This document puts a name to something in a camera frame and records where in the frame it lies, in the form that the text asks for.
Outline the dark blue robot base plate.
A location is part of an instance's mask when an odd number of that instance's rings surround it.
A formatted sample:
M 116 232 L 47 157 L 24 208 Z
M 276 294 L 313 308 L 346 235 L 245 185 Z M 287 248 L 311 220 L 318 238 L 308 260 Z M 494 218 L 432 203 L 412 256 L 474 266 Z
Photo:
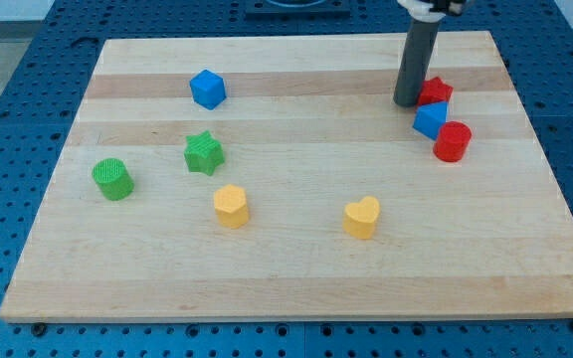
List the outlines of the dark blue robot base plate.
M 245 17 L 308 17 L 322 15 L 348 16 L 350 0 L 244 0 Z

